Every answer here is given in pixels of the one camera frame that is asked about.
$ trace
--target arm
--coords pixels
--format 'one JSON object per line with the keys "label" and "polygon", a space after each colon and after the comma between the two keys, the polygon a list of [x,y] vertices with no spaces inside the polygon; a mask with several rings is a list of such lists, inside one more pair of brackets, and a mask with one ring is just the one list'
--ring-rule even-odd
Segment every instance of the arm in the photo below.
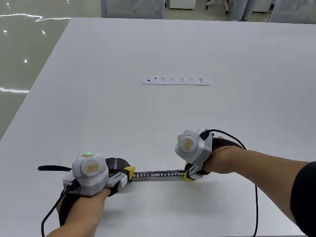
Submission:
{"label": "arm", "polygon": [[47,237],[93,237],[103,214],[104,201],[110,193],[109,189],[104,189],[92,197],[80,197],[71,208],[65,225]]}
{"label": "arm", "polygon": [[236,172],[257,185],[294,223],[290,198],[298,172],[308,162],[289,160],[237,147],[216,149],[204,163],[208,172]]}

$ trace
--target power strip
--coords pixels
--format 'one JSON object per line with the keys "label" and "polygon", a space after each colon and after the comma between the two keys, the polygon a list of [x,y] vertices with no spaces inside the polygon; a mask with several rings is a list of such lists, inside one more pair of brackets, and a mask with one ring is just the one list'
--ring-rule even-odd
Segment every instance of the power strip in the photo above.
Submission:
{"label": "power strip", "polygon": [[211,85],[210,79],[204,76],[145,76],[146,85]]}

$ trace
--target chair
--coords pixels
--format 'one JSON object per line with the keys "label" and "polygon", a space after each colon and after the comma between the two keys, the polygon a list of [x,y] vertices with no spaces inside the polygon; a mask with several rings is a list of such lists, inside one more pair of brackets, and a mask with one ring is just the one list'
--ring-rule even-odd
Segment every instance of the chair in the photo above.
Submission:
{"label": "chair", "polygon": [[163,19],[165,0],[101,0],[101,17]]}
{"label": "chair", "polygon": [[270,22],[316,24],[316,0],[276,0]]}

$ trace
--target hand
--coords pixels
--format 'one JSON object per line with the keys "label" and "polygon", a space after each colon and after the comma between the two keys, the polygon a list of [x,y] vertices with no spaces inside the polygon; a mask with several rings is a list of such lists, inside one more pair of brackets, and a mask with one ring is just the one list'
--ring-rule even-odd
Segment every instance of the hand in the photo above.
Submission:
{"label": "hand", "polygon": [[232,173],[234,172],[234,154],[240,151],[242,151],[242,149],[236,146],[224,146],[217,148],[204,162],[203,169],[207,172],[220,174]]}
{"label": "hand", "polygon": [[[111,194],[111,190],[104,189],[91,197],[80,197],[71,208],[66,222],[87,222],[97,226],[104,212],[104,201]],[[60,206],[57,206],[57,212],[60,214]]]}

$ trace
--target black sleeve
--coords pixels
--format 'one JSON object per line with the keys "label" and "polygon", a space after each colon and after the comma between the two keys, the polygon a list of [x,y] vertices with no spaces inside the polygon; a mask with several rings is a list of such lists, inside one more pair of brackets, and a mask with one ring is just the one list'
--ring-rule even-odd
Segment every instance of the black sleeve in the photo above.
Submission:
{"label": "black sleeve", "polygon": [[297,174],[290,207],[302,232],[309,237],[316,236],[316,162],[305,165]]}

